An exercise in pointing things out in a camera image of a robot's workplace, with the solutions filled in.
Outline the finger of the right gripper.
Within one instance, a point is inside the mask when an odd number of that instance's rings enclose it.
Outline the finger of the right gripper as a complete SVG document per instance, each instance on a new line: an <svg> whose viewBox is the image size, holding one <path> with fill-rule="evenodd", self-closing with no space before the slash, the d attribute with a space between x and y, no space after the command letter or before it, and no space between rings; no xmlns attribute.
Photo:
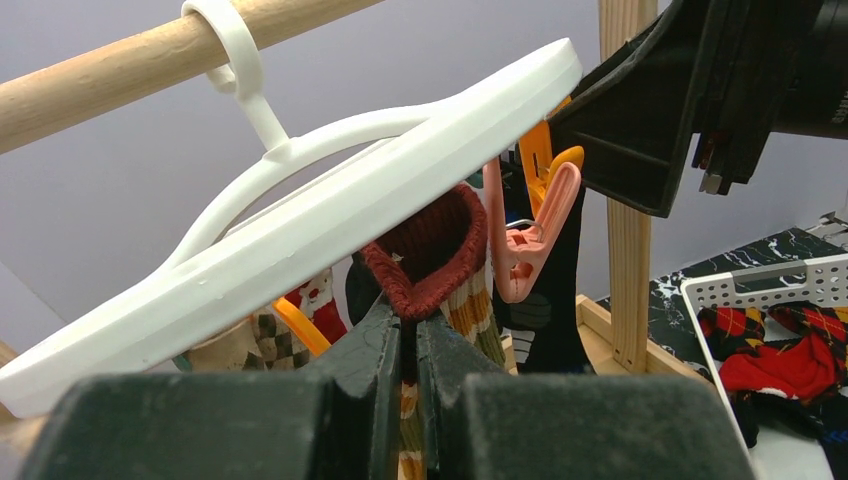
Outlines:
<svg viewBox="0 0 848 480"><path fill-rule="evenodd" d="M550 121L555 151L583 148L584 184L644 214L669 216L706 91L708 1L674 1L587 74Z"/></svg>

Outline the orange clothes peg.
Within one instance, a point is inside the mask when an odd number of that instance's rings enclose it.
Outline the orange clothes peg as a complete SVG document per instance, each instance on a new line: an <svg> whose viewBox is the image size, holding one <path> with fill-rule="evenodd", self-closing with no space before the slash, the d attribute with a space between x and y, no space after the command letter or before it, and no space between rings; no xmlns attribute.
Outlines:
<svg viewBox="0 0 848 480"><path fill-rule="evenodd" d="M271 306L313 355L320 356L331 347L330 342L310 319L286 298L279 298Z"/></svg>

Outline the yellow-orange clothes peg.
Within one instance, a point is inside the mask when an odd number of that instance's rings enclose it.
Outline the yellow-orange clothes peg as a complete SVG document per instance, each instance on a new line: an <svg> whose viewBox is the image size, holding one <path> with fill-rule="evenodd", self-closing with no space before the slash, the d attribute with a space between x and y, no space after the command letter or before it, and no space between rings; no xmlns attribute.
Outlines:
<svg viewBox="0 0 848 480"><path fill-rule="evenodd" d="M543 120L518 140L518 153L524 173L529 201L534 217L537 217L547 190L558 169L565 163L572 163L582 169L585 153L582 147L569 148L557 155L553 154L549 120L571 102L566 97Z"/></svg>

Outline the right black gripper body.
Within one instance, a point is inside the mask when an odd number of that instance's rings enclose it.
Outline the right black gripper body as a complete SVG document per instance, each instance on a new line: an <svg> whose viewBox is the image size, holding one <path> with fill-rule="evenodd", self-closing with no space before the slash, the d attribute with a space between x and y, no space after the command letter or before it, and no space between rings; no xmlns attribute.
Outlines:
<svg viewBox="0 0 848 480"><path fill-rule="evenodd" d="M749 182L773 132L847 137L847 4L713 1L712 63L693 129L700 189Z"/></svg>

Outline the white round clip hanger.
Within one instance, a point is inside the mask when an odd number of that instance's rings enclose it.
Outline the white round clip hanger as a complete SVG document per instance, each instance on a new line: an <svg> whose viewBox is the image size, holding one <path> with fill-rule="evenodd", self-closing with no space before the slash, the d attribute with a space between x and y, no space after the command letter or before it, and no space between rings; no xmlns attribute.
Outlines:
<svg viewBox="0 0 848 480"><path fill-rule="evenodd" d="M143 372L228 329L384 234L528 132L578 84L567 38L451 97L348 117L289 137L263 92L257 45L228 1L187 1L228 61L208 72L231 93L263 157L203 211L150 276L1 370L17 418L51 410L75 382Z"/></svg>

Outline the striped sock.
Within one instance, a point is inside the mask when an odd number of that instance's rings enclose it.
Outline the striped sock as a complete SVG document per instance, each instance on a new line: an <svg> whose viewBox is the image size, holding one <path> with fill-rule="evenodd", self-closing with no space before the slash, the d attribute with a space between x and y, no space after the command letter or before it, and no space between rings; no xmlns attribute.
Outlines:
<svg viewBox="0 0 848 480"><path fill-rule="evenodd" d="M416 328L441 313L454 332L499 370L506 355L486 282L487 212L459 184L363 247L359 255L401 326L399 470L426 478L418 401Z"/></svg>

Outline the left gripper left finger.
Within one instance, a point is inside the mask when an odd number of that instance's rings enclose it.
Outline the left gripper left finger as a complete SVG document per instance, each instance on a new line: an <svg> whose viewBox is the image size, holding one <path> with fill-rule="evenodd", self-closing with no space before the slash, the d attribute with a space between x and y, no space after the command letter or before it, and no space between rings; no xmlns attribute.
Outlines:
<svg viewBox="0 0 848 480"><path fill-rule="evenodd" d="M378 300L289 372L100 376L48 417L23 479L393 479L400 325Z"/></svg>

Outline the pink clothes peg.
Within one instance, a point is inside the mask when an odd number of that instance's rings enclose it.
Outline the pink clothes peg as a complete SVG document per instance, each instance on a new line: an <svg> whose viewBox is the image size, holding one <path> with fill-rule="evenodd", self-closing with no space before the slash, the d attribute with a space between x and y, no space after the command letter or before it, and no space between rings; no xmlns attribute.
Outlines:
<svg viewBox="0 0 848 480"><path fill-rule="evenodd" d="M489 161L482 172L495 286L505 302L519 303L531 293L565 225L580 188L581 172L570 162L562 164L536 218L511 224L505 218L499 162Z"/></svg>

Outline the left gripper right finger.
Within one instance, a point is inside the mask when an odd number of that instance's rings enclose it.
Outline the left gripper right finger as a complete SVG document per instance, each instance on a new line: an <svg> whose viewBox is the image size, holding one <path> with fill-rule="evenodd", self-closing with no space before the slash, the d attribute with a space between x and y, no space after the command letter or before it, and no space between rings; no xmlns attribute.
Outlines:
<svg viewBox="0 0 848 480"><path fill-rule="evenodd" d="M716 391L671 375L512 375L436 316L417 328L433 479L752 479Z"/></svg>

